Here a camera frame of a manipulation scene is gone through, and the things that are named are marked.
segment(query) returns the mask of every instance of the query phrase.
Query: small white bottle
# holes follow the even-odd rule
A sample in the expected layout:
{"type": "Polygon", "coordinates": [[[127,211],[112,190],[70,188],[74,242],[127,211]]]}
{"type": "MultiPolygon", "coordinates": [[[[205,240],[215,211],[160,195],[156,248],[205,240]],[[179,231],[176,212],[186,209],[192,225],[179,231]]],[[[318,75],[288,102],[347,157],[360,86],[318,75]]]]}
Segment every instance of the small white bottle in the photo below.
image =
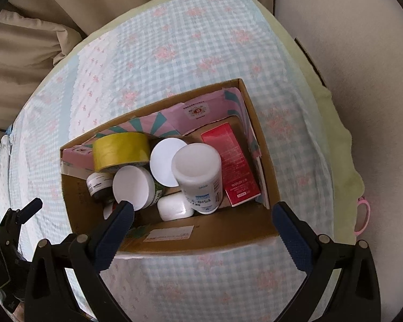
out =
{"type": "Polygon", "coordinates": [[[222,201],[221,157],[210,145],[194,143],[179,149],[172,173],[192,208],[201,214],[215,212],[222,201]]]}

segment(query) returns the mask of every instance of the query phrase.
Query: blue gripper pad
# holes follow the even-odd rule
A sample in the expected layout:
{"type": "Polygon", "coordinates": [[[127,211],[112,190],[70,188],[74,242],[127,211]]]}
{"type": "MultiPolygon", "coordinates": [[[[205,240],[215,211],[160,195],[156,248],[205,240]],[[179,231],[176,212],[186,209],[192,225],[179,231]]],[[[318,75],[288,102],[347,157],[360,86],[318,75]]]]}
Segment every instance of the blue gripper pad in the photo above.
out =
{"type": "Polygon", "coordinates": [[[300,233],[298,224],[295,224],[297,221],[300,222],[285,202],[279,202],[273,206],[273,225],[278,230],[297,269],[309,274],[313,267],[312,249],[300,233]],[[287,214],[285,207],[282,205],[283,203],[291,212],[290,215],[287,214]]]}
{"type": "Polygon", "coordinates": [[[133,205],[130,202],[121,201],[108,219],[91,233],[88,254],[97,272],[109,268],[133,221],[133,205]]]}

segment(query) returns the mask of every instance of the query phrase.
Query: bed sheet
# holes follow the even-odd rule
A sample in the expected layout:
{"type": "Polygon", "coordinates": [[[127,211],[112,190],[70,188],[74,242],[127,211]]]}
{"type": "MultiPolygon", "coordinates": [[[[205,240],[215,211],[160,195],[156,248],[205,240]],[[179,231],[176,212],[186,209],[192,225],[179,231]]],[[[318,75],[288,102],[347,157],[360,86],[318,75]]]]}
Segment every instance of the bed sheet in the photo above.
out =
{"type": "MultiPolygon", "coordinates": [[[[260,9],[252,0],[170,0],[75,50],[0,144],[0,218],[8,204],[44,202],[21,234],[24,256],[31,259],[40,239],[57,243],[71,232],[61,195],[62,145],[138,107],[238,77],[260,118],[282,199],[316,232],[333,237],[329,150],[317,103],[260,9]]],[[[270,321],[304,274],[276,238],[223,253],[115,259],[102,277],[135,321],[270,321]]]]}

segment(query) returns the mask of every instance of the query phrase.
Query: metal screw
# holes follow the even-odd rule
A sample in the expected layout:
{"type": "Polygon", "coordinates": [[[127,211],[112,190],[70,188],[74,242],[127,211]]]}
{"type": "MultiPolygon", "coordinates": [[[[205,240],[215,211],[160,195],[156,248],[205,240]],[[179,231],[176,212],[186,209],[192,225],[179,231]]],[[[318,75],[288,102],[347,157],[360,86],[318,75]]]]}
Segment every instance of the metal screw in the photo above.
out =
{"type": "Polygon", "coordinates": [[[88,240],[88,236],[84,233],[76,238],[76,241],[78,241],[79,243],[84,243],[86,240],[88,240]]]}
{"type": "Polygon", "coordinates": [[[364,249],[366,249],[366,248],[369,246],[368,243],[367,243],[366,241],[364,241],[364,240],[359,241],[359,242],[358,242],[358,245],[359,245],[361,248],[364,248],[364,249]]]}
{"type": "Polygon", "coordinates": [[[330,238],[329,238],[327,235],[325,235],[325,234],[319,235],[319,236],[318,236],[318,240],[319,240],[319,242],[321,242],[321,243],[329,243],[329,242],[330,242],[330,238]]]}
{"type": "Polygon", "coordinates": [[[40,248],[43,248],[43,247],[45,247],[47,244],[48,244],[48,240],[44,238],[43,240],[40,240],[37,245],[38,245],[40,248]]]}

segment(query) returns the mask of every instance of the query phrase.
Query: cardboard box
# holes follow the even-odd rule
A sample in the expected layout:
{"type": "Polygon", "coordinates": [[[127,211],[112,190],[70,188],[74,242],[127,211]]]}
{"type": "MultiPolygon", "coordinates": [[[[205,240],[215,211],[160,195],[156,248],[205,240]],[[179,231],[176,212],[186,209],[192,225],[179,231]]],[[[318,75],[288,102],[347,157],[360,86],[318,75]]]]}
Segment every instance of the cardboard box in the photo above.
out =
{"type": "MultiPolygon", "coordinates": [[[[246,125],[249,124],[250,130],[254,133],[259,152],[261,153],[260,158],[258,158],[260,161],[259,165],[257,166],[257,163],[256,166],[252,165],[251,169],[262,169],[265,182],[264,180],[262,182],[260,181],[260,188],[262,192],[265,192],[266,194],[265,200],[268,200],[269,204],[275,204],[280,200],[275,172],[273,170],[273,165],[270,160],[257,114],[255,113],[252,102],[241,79],[216,83],[214,85],[175,95],[170,98],[165,98],[164,100],[115,118],[63,146],[61,148],[61,157],[63,156],[62,152],[64,149],[85,144],[99,132],[107,130],[110,127],[125,123],[132,118],[148,116],[160,110],[171,108],[174,105],[191,101],[192,99],[208,93],[232,87],[239,89],[243,98],[250,121],[249,123],[246,122],[246,125]]],[[[197,114],[199,110],[197,109],[192,112],[197,114]]],[[[235,120],[235,117],[231,116],[225,121],[232,122],[233,120],[235,120]]],[[[204,123],[203,127],[190,133],[189,137],[194,139],[194,137],[199,136],[202,132],[213,127],[215,127],[214,123],[210,123],[207,126],[204,123]]],[[[242,132],[239,132],[239,130],[242,128],[239,128],[239,125],[232,125],[232,127],[239,143],[241,143],[239,137],[242,136],[242,132]]],[[[244,154],[249,154],[247,148],[245,152],[244,146],[242,146],[242,150],[244,154]]],[[[72,231],[78,234],[90,233],[101,221],[103,221],[103,209],[101,205],[93,202],[88,193],[86,182],[83,179],[62,174],[62,187],[72,231]]],[[[271,236],[277,236],[277,231],[271,222],[270,210],[255,200],[248,201],[247,203],[235,208],[224,207],[210,215],[198,215],[165,222],[162,222],[161,219],[156,216],[158,210],[156,210],[155,206],[149,207],[147,210],[148,212],[136,212],[135,223],[139,227],[132,230],[129,233],[129,237],[122,242],[119,249],[121,252],[144,255],[181,255],[197,253],[200,251],[232,248],[249,244],[254,241],[263,240],[271,236]],[[156,235],[154,236],[151,234],[146,241],[147,236],[153,230],[156,230],[153,232],[153,234],[155,233],[156,235]]]]}

